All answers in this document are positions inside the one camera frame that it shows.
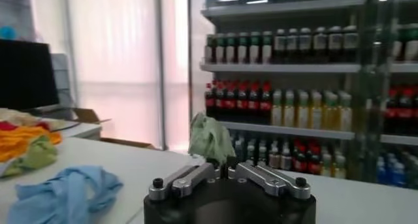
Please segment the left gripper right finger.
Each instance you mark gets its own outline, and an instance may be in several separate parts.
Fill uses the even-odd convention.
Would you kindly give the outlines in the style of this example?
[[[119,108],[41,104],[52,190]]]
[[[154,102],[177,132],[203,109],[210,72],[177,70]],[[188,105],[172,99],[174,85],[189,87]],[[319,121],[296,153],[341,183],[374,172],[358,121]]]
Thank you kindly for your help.
[[[305,178],[292,178],[268,166],[238,162],[236,157],[231,156],[227,158],[227,166],[229,179],[240,182],[249,180],[270,196],[280,197],[287,193],[300,200],[311,197],[311,186]]]

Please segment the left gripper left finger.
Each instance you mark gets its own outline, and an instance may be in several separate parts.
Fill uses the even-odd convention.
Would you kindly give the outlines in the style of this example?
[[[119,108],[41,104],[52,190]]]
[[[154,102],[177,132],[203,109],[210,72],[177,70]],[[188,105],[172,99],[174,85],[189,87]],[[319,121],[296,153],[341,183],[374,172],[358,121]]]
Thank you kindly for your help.
[[[186,165],[166,178],[155,178],[148,189],[148,198],[152,201],[163,201],[170,196],[190,196],[201,182],[216,180],[221,177],[221,168],[213,163],[199,166]]]

